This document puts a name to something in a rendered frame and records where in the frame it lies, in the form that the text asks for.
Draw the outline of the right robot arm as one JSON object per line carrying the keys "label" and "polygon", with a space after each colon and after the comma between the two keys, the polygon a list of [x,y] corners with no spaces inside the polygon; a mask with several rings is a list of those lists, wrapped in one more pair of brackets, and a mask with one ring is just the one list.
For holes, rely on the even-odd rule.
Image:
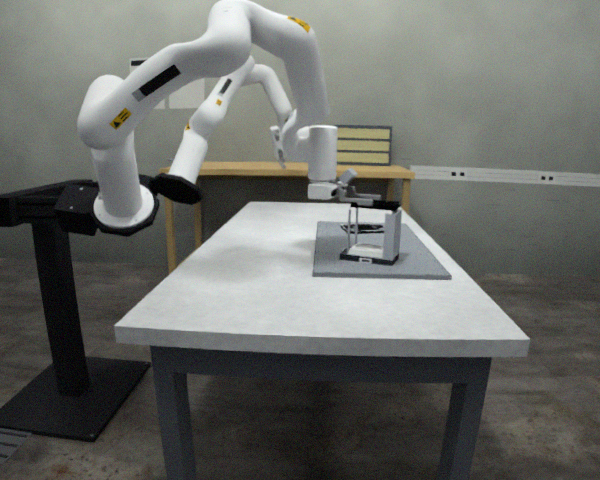
{"label": "right robot arm", "polygon": [[[330,112],[313,29],[300,19],[248,0],[217,2],[207,27],[195,41],[165,47],[125,80],[104,75],[90,85],[77,131],[91,148],[101,191],[94,212],[104,225],[119,229],[136,226],[154,207],[152,194],[139,183],[134,129],[163,99],[188,83],[237,71],[248,60],[251,43],[285,64],[296,105],[281,133],[286,157],[308,163],[312,181],[336,179],[337,128],[311,126],[326,120]],[[307,126],[311,126],[309,136],[299,136],[297,131]]]}

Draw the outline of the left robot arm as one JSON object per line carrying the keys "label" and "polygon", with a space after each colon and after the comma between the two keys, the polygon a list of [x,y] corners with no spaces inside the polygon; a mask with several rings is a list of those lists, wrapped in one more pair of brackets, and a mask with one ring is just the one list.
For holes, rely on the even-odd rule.
{"label": "left robot arm", "polygon": [[230,101],[241,85],[260,83],[263,86],[282,131],[285,121],[292,113],[290,102],[275,72],[268,66],[254,65],[255,61],[250,55],[241,68],[219,80],[187,123],[183,140],[167,174],[175,173],[195,183],[208,150],[208,138],[222,122]]}

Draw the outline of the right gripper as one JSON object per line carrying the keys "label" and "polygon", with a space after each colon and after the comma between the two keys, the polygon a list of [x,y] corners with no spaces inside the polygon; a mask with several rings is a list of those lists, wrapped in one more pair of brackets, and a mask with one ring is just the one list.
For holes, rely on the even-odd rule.
{"label": "right gripper", "polygon": [[[373,200],[381,200],[380,195],[356,194],[355,187],[347,187],[341,182],[329,183],[333,181],[334,179],[332,181],[326,182],[310,180],[310,182],[313,184],[308,185],[308,198],[328,200],[339,196],[340,201],[357,202],[357,204],[361,206],[373,206]],[[346,190],[343,190],[342,187]],[[347,192],[350,194],[351,197],[359,197],[366,199],[346,198],[345,195],[347,194]]]}

